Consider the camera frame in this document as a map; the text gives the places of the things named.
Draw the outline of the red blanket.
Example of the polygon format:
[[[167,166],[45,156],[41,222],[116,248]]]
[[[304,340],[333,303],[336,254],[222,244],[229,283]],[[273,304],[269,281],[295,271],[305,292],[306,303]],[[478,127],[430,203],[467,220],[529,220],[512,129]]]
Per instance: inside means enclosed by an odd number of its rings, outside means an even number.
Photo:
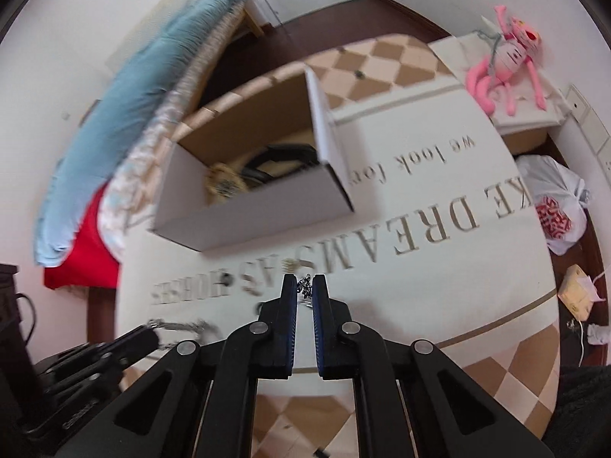
[[[48,289],[58,290],[64,286],[115,289],[117,286],[119,261],[110,254],[97,228],[99,206],[106,187],[102,185],[92,198],[67,258],[58,267],[45,268],[44,286]]]

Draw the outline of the checkered bed sheet mattress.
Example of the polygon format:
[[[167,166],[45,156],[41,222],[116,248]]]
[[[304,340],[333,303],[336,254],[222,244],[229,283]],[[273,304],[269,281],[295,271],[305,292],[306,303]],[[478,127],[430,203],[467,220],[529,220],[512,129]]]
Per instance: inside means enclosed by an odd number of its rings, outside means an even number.
[[[245,15],[246,5],[239,2],[214,26],[103,191],[97,230],[116,261],[122,261],[131,219],[154,199],[163,159],[172,148],[183,119],[195,112],[221,54]]]

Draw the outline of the yellow tissue pack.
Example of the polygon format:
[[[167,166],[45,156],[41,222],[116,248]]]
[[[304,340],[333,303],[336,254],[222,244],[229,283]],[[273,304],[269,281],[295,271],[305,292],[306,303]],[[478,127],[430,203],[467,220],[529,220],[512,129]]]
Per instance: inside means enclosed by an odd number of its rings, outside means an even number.
[[[578,321],[587,321],[593,305],[601,301],[592,279],[579,265],[571,265],[567,268],[558,296]]]

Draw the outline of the light blue quilt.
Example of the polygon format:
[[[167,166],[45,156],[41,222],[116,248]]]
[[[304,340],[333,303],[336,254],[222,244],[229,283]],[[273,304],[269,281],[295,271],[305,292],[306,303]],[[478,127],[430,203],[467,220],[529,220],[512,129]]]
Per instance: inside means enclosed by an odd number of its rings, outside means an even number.
[[[96,191],[128,156],[212,29],[243,1],[195,0],[119,70],[58,161],[35,226],[36,265],[63,263]]]

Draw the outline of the white plastic bag red print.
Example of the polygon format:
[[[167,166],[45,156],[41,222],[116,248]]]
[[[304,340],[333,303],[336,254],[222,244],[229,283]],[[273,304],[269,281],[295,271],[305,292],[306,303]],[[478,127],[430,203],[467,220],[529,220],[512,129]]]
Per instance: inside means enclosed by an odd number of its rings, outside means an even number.
[[[547,155],[523,155],[516,164],[534,202],[548,248],[556,255],[566,254],[587,228],[585,209],[590,194],[585,181]]]

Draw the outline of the black wristband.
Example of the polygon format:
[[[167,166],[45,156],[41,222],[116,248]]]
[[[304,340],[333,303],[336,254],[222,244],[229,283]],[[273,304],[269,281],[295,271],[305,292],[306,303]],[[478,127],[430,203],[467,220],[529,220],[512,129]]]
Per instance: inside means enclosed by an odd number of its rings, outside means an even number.
[[[262,166],[272,169],[287,166],[278,175],[269,174]],[[274,144],[252,157],[242,167],[239,175],[250,187],[258,187],[315,168],[319,164],[316,149],[309,144]]]

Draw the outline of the white cardboard box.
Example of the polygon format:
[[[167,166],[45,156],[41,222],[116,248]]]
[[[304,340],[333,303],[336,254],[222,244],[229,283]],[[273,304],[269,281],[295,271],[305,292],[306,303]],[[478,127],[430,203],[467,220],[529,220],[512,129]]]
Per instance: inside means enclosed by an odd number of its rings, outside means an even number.
[[[202,252],[353,210],[326,95],[314,70],[304,67],[175,144],[152,230]]]

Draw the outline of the white power strip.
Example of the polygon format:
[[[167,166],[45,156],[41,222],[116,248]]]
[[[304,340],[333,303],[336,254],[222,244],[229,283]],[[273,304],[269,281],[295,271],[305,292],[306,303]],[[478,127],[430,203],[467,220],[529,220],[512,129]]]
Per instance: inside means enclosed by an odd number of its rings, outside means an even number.
[[[582,134],[595,153],[608,182],[611,181],[611,140],[610,129],[605,127],[598,114],[578,90],[570,84],[566,90],[566,101],[572,109],[572,116],[579,125]]]

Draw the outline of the white cloth covered box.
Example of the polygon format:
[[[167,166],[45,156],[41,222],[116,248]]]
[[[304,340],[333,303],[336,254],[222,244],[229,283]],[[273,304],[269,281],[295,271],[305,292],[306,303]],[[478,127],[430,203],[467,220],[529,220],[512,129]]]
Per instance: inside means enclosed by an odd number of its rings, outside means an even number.
[[[478,71],[486,77],[500,63],[503,36],[496,30],[475,32],[439,39],[429,48],[458,80],[468,83]],[[494,105],[489,115],[499,134],[516,134],[525,130],[559,126],[566,121],[571,108],[563,94],[549,81],[542,70],[537,72],[541,94],[546,103],[542,110],[535,101],[535,90],[525,65],[509,80],[490,80],[487,102]]]

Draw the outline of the pink panther plush toy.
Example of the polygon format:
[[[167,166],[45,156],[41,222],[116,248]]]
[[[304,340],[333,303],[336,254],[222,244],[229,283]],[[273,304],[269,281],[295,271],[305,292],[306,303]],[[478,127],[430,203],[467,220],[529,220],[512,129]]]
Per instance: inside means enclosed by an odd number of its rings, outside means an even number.
[[[543,88],[534,58],[541,48],[541,35],[526,22],[510,17],[505,5],[494,7],[500,34],[496,37],[491,54],[480,60],[466,74],[466,89],[483,112],[491,117],[496,106],[490,98],[490,91],[501,86],[504,90],[505,111],[509,116],[516,114],[515,97],[511,80],[526,68],[534,92],[537,107],[547,109]]]

